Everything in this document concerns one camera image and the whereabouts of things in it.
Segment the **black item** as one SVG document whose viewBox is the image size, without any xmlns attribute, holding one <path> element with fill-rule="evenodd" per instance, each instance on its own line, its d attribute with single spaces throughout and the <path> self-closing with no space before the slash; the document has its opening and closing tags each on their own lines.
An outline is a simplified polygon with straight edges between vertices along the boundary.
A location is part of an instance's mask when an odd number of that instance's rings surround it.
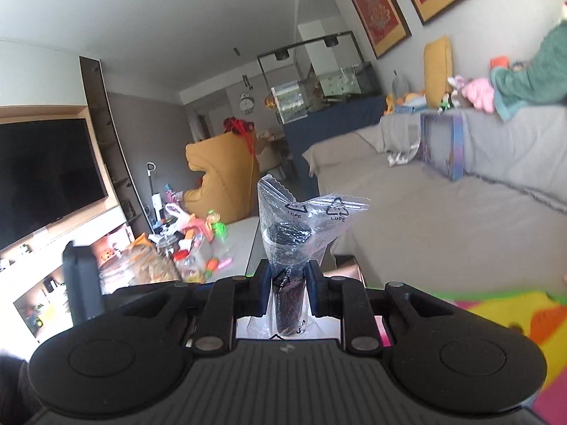
<svg viewBox="0 0 567 425">
<path fill-rule="evenodd" d="M 248 329 L 262 338 L 298 336 L 309 327 L 305 268 L 322 261 L 327 246 L 369 210 L 369 200 L 332 193 L 299 202 L 272 176 L 260 179 L 258 197 L 271 278 L 266 314 L 252 317 Z"/>
</svg>

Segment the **pink cardboard box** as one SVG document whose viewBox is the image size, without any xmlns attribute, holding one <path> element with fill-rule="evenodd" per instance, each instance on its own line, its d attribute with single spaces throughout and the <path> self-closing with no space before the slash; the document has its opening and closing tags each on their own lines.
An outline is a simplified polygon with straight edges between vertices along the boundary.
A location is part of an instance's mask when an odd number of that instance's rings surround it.
<svg viewBox="0 0 567 425">
<path fill-rule="evenodd" d="M 352 255 L 332 256 L 331 254 L 326 254 L 320 265 L 320 270 L 327 277 L 352 278 L 365 285 L 365 279 L 359 263 Z"/>
</svg>

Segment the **green toy figure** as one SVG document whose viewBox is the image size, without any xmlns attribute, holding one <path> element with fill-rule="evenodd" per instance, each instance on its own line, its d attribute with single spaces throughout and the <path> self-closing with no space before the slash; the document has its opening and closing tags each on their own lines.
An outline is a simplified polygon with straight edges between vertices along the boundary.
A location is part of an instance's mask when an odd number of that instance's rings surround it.
<svg viewBox="0 0 567 425">
<path fill-rule="evenodd" d="M 212 232 L 213 238 L 218 241 L 225 241 L 227 238 L 227 226 L 222 222 L 221 216 L 218 212 L 211 209 L 208 211 L 206 223 L 209 230 Z"/>
</svg>

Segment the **glass jar of nuts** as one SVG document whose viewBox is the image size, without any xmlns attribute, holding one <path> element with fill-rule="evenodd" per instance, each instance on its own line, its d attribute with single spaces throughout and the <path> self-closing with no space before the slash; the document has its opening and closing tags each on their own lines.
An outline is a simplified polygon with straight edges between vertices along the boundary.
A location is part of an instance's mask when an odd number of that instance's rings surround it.
<svg viewBox="0 0 567 425">
<path fill-rule="evenodd" d="M 103 295 L 120 288 L 181 279 L 170 258 L 146 245 L 132 246 L 109 259 L 99 269 L 99 277 Z"/>
</svg>

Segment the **orange beanbag chair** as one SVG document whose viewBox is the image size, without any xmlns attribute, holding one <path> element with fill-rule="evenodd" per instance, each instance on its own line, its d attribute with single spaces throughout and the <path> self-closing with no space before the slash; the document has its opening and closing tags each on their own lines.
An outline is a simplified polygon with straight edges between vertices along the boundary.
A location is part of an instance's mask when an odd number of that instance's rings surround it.
<svg viewBox="0 0 567 425">
<path fill-rule="evenodd" d="M 203 174 L 199 188 L 184 193 L 185 210 L 204 219 L 213 210 L 223 223 L 251 215 L 258 202 L 259 162 L 245 137 L 232 132 L 185 146 L 189 170 Z"/>
</svg>

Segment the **grey sofa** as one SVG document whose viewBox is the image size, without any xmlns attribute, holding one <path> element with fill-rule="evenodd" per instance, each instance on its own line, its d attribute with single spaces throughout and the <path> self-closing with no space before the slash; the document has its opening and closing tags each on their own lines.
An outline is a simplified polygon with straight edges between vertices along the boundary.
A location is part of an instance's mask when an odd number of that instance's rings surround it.
<svg viewBox="0 0 567 425">
<path fill-rule="evenodd" d="M 419 120 L 387 115 L 305 151 L 322 194 L 366 198 L 369 209 L 332 245 L 357 259 L 366 283 L 402 281 L 431 294 L 566 291 L 566 108 L 521 108 L 510 120 L 462 111 L 459 180 L 409 147 Z"/>
</svg>

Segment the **purple picture book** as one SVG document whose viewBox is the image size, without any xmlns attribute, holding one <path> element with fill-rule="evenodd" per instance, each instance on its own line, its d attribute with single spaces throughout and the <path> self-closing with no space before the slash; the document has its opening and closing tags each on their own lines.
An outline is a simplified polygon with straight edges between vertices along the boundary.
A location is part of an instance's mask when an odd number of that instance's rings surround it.
<svg viewBox="0 0 567 425">
<path fill-rule="evenodd" d="M 448 180 L 464 176 L 464 122 L 460 113 L 421 114 L 421 159 Z"/>
</svg>

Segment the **white tv cabinet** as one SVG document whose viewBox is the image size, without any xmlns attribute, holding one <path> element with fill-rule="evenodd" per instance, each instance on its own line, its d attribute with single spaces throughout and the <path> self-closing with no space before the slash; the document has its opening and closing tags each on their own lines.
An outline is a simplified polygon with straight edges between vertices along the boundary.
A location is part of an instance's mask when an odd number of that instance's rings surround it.
<svg viewBox="0 0 567 425">
<path fill-rule="evenodd" d="M 112 230 L 126 223 L 119 206 L 78 223 L 60 235 L 39 242 L 39 249 L 17 260 L 1 273 L 1 352 L 21 359 L 31 358 L 38 345 L 72 326 L 71 315 L 62 306 L 48 314 L 38 334 L 34 335 L 15 302 L 38 286 L 62 266 L 62 252 L 70 242 L 90 246 Z"/>
</svg>

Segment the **colourful duck play mat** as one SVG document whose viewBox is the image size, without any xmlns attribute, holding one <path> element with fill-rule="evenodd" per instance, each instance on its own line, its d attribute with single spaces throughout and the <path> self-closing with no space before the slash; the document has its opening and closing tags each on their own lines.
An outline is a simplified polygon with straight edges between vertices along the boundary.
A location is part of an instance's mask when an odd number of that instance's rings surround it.
<svg viewBox="0 0 567 425">
<path fill-rule="evenodd" d="M 548 373 L 533 410 L 550 424 L 566 422 L 566 296 L 544 291 L 439 294 L 462 309 L 522 333 L 543 352 Z"/>
</svg>

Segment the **glass fish tank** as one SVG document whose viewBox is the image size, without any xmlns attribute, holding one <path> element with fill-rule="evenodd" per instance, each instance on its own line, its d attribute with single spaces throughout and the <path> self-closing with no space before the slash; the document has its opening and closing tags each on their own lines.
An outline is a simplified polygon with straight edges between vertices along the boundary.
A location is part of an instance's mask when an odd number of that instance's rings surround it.
<svg viewBox="0 0 567 425">
<path fill-rule="evenodd" d="M 374 68 L 367 62 L 355 35 L 343 31 L 298 41 L 257 56 L 268 98 L 283 125 L 321 109 L 381 93 Z M 291 62 L 297 78 L 277 85 L 268 66 Z"/>
</svg>

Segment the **black television screen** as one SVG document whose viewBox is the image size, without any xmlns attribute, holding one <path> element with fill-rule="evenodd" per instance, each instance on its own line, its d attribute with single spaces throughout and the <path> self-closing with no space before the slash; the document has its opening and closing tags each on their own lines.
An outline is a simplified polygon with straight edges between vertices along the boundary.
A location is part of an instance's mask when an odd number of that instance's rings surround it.
<svg viewBox="0 0 567 425">
<path fill-rule="evenodd" d="M 1 126 L 2 249 L 107 196 L 84 118 Z"/>
</svg>

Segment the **pink soft toy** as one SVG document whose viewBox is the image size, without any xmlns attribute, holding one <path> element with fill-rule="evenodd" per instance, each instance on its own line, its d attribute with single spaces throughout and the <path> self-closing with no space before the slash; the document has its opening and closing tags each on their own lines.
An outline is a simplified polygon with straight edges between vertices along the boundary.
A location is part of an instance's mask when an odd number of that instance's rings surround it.
<svg viewBox="0 0 567 425">
<path fill-rule="evenodd" d="M 475 108 L 477 111 L 494 113 L 494 88 L 488 78 L 466 81 L 461 76 L 449 77 L 448 85 L 453 89 L 449 103 L 453 108 Z"/>
</svg>

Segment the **yellow cushion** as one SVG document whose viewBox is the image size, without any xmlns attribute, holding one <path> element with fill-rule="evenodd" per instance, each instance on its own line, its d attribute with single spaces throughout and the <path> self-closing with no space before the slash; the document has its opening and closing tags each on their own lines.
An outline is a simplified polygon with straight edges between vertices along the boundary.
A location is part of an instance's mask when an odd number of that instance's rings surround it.
<svg viewBox="0 0 567 425">
<path fill-rule="evenodd" d="M 443 96 L 452 90 L 448 78 L 453 75 L 453 53 L 447 36 L 425 46 L 424 75 L 428 108 L 438 108 Z"/>
</svg>

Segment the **red framed picture near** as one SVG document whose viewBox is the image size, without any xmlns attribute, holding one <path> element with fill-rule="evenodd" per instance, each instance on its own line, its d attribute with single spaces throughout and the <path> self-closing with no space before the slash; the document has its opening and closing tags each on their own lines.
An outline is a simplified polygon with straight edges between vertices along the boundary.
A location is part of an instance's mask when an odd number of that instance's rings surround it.
<svg viewBox="0 0 567 425">
<path fill-rule="evenodd" d="M 397 0 L 351 0 L 376 58 L 411 37 Z"/>
</svg>

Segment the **green blanket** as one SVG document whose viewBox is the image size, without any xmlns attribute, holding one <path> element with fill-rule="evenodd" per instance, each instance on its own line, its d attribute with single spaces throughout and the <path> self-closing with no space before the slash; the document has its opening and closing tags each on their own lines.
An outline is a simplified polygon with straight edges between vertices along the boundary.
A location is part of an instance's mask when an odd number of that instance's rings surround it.
<svg viewBox="0 0 567 425">
<path fill-rule="evenodd" d="M 491 70 L 494 108 L 504 121 L 525 106 L 545 106 L 566 98 L 566 48 L 566 22 L 562 21 L 545 36 L 527 68 Z"/>
</svg>

